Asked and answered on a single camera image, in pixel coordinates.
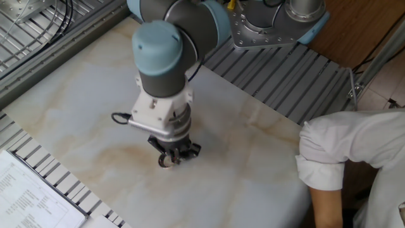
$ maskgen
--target light blue joint cap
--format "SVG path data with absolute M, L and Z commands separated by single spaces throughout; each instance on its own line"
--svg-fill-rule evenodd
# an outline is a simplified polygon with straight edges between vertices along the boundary
M 307 45 L 309 44 L 316 35 L 318 35 L 319 31 L 323 28 L 323 26 L 328 22 L 330 18 L 330 13 L 326 12 L 321 19 L 312 27 L 307 33 L 305 33 L 301 38 L 297 41 L 301 44 Z
M 143 23 L 132 36 L 135 64 L 148 76 L 160 76 L 173 69 L 183 51 L 177 28 L 162 20 Z
M 142 21 L 144 20 L 140 13 L 140 0 L 127 0 L 127 5 L 133 14 L 135 14 Z
M 230 22 L 228 13 L 223 6 L 216 1 L 208 0 L 201 4 L 205 5 L 205 7 L 207 7 L 213 15 L 216 29 L 218 31 L 218 42 L 216 45 L 219 46 L 230 36 Z

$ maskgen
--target black cable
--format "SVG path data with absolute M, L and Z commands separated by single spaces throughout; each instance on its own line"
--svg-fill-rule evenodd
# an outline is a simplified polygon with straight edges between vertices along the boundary
M 404 18 L 405 13 L 403 13 L 396 21 L 395 23 L 391 26 L 391 28 L 388 29 L 387 33 L 381 38 L 380 42 L 368 53 L 368 56 L 357 66 L 353 68 L 353 72 L 357 72 L 361 66 L 363 66 L 366 63 L 369 63 L 373 61 L 374 58 L 368 59 L 374 52 L 377 50 L 377 48 L 382 44 L 382 42 L 388 37 L 388 35 L 392 32 L 392 30 L 398 25 L 399 22 Z
M 51 38 L 51 40 L 49 41 L 48 44 L 52 44 L 52 43 L 56 42 L 57 40 L 59 40 L 59 39 L 60 39 L 61 37 L 63 37 L 64 35 L 66 35 L 66 31 L 67 31 L 68 27 L 70 26 L 70 24 L 72 23 L 73 12 L 74 12 L 74 9 L 73 9 L 73 0 L 70 0 L 70 7 L 69 7 L 69 4 L 68 4 L 68 0 L 65 0 L 65 6 L 66 6 L 65 15 L 64 15 L 64 17 L 63 17 L 62 23 L 61 23 L 61 25 L 59 26 L 59 28 L 58 28 L 58 30 L 56 31 L 56 33 L 54 34 L 54 36 Z M 64 26 L 65 23 L 66 23 L 66 20 L 68 19 L 69 8 L 70 8 L 69 20 L 68 20 L 66 26 L 63 28 L 63 26 Z
M 66 23 L 66 19 L 68 18 L 68 13 L 69 13 L 68 0 L 65 0 L 65 6 L 66 6 L 66 7 L 65 7 L 65 15 L 64 15 L 64 17 L 63 17 L 62 23 L 61 23 L 61 25 L 59 26 L 59 28 L 57 29 L 57 31 L 55 32 L 54 36 L 52 37 L 52 39 L 51 39 L 49 42 L 54 42 L 54 40 L 58 39 L 58 38 L 61 36 L 61 34 L 62 34 L 62 29 L 63 29 L 63 26 L 64 26 L 65 23 Z
M 124 120 L 126 120 L 126 122 L 119 122 L 115 116 L 121 117 Z M 127 125 L 128 124 L 128 120 L 131 118 L 131 114 L 128 113 L 113 113 L 111 114 L 111 118 L 114 120 L 114 122 L 121 124 L 121 125 Z
M 402 52 L 404 52 L 404 50 L 405 50 L 405 46 L 402 47 L 398 52 L 396 52 L 395 55 L 391 56 L 391 58 L 389 58 L 385 63 L 388 63 L 388 62 L 390 62 L 391 60 L 393 60 L 394 58 L 396 58 L 397 56 L 399 56 Z M 371 62 L 371 61 L 373 61 L 373 60 L 374 60 L 374 58 L 371 58 L 371 59 L 365 61 L 365 62 L 363 63 L 363 65 L 366 64 L 366 63 L 369 63 L 369 62 Z M 364 73 L 364 71 L 356 72 L 356 75 L 357 75 L 357 74 L 361 74 L 361 73 Z
M 280 6 L 281 4 L 283 4 L 284 0 L 281 0 L 279 3 L 277 4 L 268 4 L 266 0 L 263 0 L 263 4 L 269 8 L 276 8 L 278 6 Z
M 73 18 L 73 12 L 75 11 L 73 7 L 73 0 L 70 0 L 70 15 L 69 15 L 69 22 L 66 25 L 65 29 L 63 30 L 63 33 L 66 34 L 66 31 L 68 30 L 70 24 L 72 23 L 72 18 Z
M 198 71 L 200 70 L 200 68 L 202 67 L 202 65 L 205 63 L 204 58 L 200 61 L 200 64 L 198 65 L 196 71 L 191 75 L 191 77 L 189 78 L 189 82 L 197 75 Z

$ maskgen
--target white marble surface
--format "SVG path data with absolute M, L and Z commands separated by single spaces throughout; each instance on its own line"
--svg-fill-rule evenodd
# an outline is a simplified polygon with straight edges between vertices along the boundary
M 133 228 L 295 227 L 310 201 L 300 126 L 207 68 L 191 82 L 195 160 L 163 170 L 147 134 L 111 120 L 139 93 L 139 26 L 127 18 L 5 112 Z

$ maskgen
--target metal grille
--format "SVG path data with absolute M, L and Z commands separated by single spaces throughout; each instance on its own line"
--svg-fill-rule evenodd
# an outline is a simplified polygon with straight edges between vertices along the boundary
M 352 109 L 349 72 L 302 44 L 243 51 L 229 39 L 205 66 L 300 125 Z
M 74 0 L 71 27 L 82 21 L 86 15 L 96 11 L 106 2 L 112 0 Z M 24 23 L 16 23 L 4 13 L 0 13 L 0 40 L 7 31 L 9 34 L 0 43 L 0 72 L 17 66 L 29 58 L 30 54 L 44 47 L 53 37 L 65 16 L 65 2 L 55 0 L 55 3 Z
M 46 149 L 32 139 L 10 117 L 0 111 L 0 149 L 11 151 L 24 159 L 42 178 L 96 219 L 103 215 L 117 227 L 130 228 L 110 207 L 81 183 Z

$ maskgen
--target white shirt sleeve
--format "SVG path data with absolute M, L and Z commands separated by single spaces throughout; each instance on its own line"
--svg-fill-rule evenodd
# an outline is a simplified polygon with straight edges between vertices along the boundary
M 339 190 L 348 159 L 380 168 L 405 153 L 405 110 L 334 113 L 306 122 L 300 137 L 299 178 L 315 189 Z

